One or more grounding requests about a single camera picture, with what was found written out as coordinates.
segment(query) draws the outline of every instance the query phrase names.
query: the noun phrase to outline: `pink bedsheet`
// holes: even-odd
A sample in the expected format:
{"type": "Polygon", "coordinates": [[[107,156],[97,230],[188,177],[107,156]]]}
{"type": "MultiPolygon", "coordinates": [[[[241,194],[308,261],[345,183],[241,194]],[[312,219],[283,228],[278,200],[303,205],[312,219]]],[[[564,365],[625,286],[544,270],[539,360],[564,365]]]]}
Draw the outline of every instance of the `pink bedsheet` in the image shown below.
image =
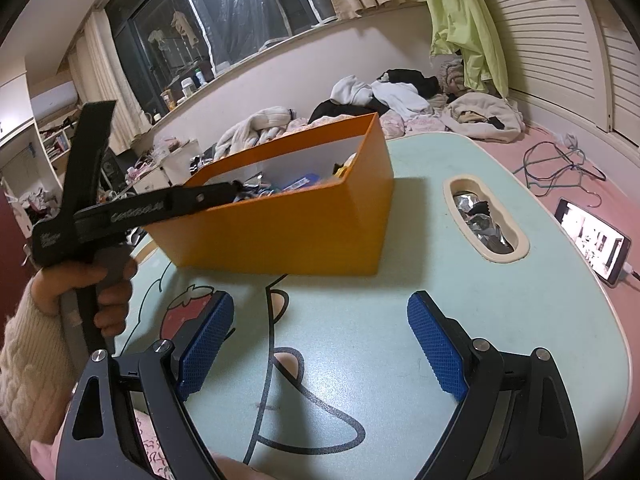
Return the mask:
{"type": "MultiPolygon", "coordinates": [[[[528,128],[524,138],[511,144],[483,142],[479,140],[478,145],[493,155],[505,168],[510,171],[515,171],[522,166],[524,152],[542,140],[553,141],[554,138],[550,133],[541,128],[528,128]]],[[[533,156],[530,157],[530,160],[539,160],[540,158],[554,156],[555,154],[555,149],[553,149],[552,146],[545,145],[537,148],[533,156]]],[[[536,164],[530,167],[529,171],[537,176],[547,176],[564,165],[565,163],[562,160],[555,160],[536,164]]],[[[588,163],[586,167],[591,169],[593,166],[588,163]]],[[[524,183],[525,177],[523,171],[519,172],[517,177],[524,183]]],[[[574,171],[567,171],[559,180],[559,183],[572,184],[577,182],[577,178],[574,171]]],[[[640,207],[624,195],[613,182],[601,182],[585,176],[582,183],[587,190],[596,192],[602,197],[602,205],[600,207],[587,207],[589,205],[596,205],[598,199],[597,197],[588,195],[579,188],[554,189],[547,196],[539,200],[554,214],[558,206],[558,201],[561,198],[565,198],[619,229],[619,231],[632,240],[627,261],[634,269],[640,269],[640,207]]],[[[535,194],[543,193],[543,190],[536,187],[533,187],[532,191],[535,194]]],[[[620,443],[640,412],[640,282],[632,276],[629,276],[625,281],[618,283],[615,288],[605,286],[605,290],[620,318],[620,322],[626,333],[626,338],[628,339],[632,361],[632,383],[628,410],[618,428],[618,432],[610,446],[607,457],[605,457],[604,463],[608,461],[613,452],[620,446],[620,443]]]]}

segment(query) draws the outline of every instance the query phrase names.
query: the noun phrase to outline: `cable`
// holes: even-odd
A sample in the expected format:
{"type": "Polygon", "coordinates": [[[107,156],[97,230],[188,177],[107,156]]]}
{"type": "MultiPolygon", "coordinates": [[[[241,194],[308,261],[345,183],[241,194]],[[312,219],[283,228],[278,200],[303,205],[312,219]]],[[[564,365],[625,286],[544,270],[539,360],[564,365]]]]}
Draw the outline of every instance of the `cable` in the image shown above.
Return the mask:
{"type": "Polygon", "coordinates": [[[607,176],[604,173],[602,173],[598,168],[594,168],[595,171],[598,172],[598,174],[594,173],[593,171],[587,170],[584,167],[585,162],[586,162],[586,156],[584,154],[584,151],[578,148],[577,145],[572,146],[568,152],[564,152],[563,150],[558,148],[556,143],[551,142],[550,140],[543,140],[542,142],[538,142],[537,144],[534,144],[533,146],[531,146],[524,153],[524,156],[522,157],[522,166],[520,166],[516,171],[514,171],[513,174],[517,174],[522,170],[524,170],[525,183],[527,185],[527,188],[531,189],[532,186],[536,186],[544,190],[542,194],[537,194],[531,189],[533,194],[539,198],[547,196],[553,189],[563,188],[563,187],[579,187],[584,192],[590,195],[596,196],[600,200],[600,203],[598,205],[593,205],[593,206],[590,205],[588,207],[599,207],[602,204],[602,197],[599,194],[594,193],[593,191],[589,191],[585,189],[585,187],[582,185],[582,177],[586,174],[587,176],[590,176],[595,180],[600,180],[605,182],[607,180],[607,176]],[[556,150],[557,155],[547,157],[547,158],[542,158],[540,160],[530,160],[530,157],[533,154],[533,152],[543,144],[551,144],[556,150]],[[577,162],[571,159],[571,156],[573,154],[579,157],[577,162]],[[533,166],[534,164],[539,164],[541,162],[548,162],[550,160],[558,160],[558,159],[564,160],[566,165],[560,168],[559,170],[554,171],[550,175],[536,176],[531,173],[530,167],[533,166]],[[562,177],[567,171],[577,171],[578,182],[576,184],[558,184],[558,180],[560,179],[560,177],[562,177]]]}
{"type": "Polygon", "coordinates": [[[622,270],[624,270],[627,274],[633,276],[636,280],[640,282],[640,274],[634,271],[634,268],[631,266],[629,262],[625,262],[622,265],[622,270]]]}

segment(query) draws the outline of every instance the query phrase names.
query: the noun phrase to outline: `orange box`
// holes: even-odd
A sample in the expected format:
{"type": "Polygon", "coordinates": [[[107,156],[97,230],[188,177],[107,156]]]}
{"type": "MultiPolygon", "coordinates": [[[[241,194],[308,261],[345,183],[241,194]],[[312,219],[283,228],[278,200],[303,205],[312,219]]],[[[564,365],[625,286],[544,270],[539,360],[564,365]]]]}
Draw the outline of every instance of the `orange box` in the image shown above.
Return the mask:
{"type": "Polygon", "coordinates": [[[252,274],[371,275],[385,239],[394,174],[377,114],[326,124],[209,164],[185,186],[244,182],[282,188],[356,153],[340,179],[227,204],[146,227],[179,267],[252,274]]]}

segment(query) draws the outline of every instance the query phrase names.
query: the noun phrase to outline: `charging cable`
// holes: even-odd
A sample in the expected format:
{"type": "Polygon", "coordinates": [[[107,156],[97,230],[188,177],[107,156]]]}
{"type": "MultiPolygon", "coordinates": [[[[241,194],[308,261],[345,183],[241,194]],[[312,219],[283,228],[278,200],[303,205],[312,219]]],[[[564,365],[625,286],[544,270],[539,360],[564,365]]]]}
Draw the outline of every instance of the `charging cable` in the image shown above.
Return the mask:
{"type": "Polygon", "coordinates": [[[634,268],[631,266],[629,262],[625,262],[622,265],[622,270],[624,270],[627,274],[633,276],[636,280],[640,281],[640,274],[634,271],[634,268]]]}

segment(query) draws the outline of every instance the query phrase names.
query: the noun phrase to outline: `clothes hanger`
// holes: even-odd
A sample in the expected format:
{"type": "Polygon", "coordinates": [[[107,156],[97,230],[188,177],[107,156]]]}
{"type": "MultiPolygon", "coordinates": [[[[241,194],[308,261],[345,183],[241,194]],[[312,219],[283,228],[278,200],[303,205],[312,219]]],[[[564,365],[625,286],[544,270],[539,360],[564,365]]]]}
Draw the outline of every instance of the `clothes hanger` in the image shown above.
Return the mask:
{"type": "Polygon", "coordinates": [[[597,205],[587,206],[587,207],[597,208],[602,205],[602,197],[598,193],[589,191],[588,189],[586,189],[584,187],[584,184],[582,183],[582,178],[585,175],[587,175],[601,182],[606,182],[607,176],[596,167],[594,167],[594,169],[595,171],[597,171],[597,174],[594,173],[593,171],[587,170],[587,168],[584,167],[585,162],[586,162],[586,155],[583,150],[578,148],[577,145],[571,145],[569,147],[569,151],[564,152],[556,145],[556,143],[551,142],[550,140],[543,140],[542,142],[534,144],[526,152],[524,152],[524,156],[522,157],[522,166],[520,166],[517,170],[515,170],[513,174],[517,174],[524,170],[525,184],[527,186],[527,189],[531,189],[532,186],[536,186],[537,188],[544,190],[542,194],[536,194],[535,192],[532,191],[533,194],[539,198],[547,196],[553,189],[579,187],[585,193],[596,196],[598,198],[599,202],[597,205]],[[534,153],[534,151],[543,144],[551,144],[556,150],[557,155],[546,157],[546,158],[540,158],[539,160],[529,160],[529,157],[534,153]],[[571,158],[571,156],[574,153],[577,154],[578,156],[577,162],[572,160],[571,158]],[[550,160],[558,160],[558,159],[564,160],[566,162],[566,165],[548,176],[536,176],[532,174],[529,170],[529,168],[534,164],[540,164],[542,162],[548,162],[550,160]],[[558,180],[567,171],[577,171],[579,176],[578,182],[575,184],[558,184],[558,180]]]}

